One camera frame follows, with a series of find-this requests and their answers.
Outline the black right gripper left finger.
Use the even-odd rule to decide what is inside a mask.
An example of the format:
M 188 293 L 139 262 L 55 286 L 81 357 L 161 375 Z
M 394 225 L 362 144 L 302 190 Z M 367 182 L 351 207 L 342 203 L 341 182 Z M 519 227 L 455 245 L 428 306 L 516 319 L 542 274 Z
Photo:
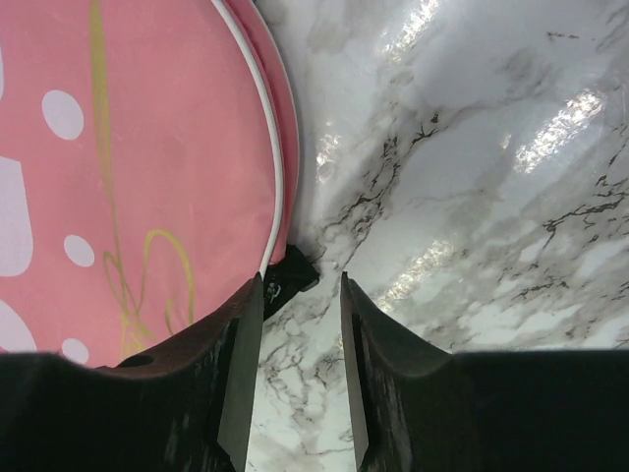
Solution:
M 1 358 L 5 471 L 242 471 L 263 286 L 116 367 L 57 354 Z

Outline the pink racket bag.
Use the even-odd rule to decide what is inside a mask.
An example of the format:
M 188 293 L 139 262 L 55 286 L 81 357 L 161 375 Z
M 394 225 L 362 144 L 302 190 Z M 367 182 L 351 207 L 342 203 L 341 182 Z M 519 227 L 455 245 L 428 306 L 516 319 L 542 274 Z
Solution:
M 300 144 L 252 1 L 1 5 L 1 350 L 114 366 L 287 253 Z

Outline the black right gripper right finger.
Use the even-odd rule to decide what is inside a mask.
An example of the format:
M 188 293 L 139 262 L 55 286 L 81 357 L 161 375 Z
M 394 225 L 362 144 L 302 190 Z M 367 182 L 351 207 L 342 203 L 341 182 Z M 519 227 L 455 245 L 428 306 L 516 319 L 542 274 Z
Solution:
M 450 354 L 341 280 L 361 471 L 624 471 L 624 350 Z

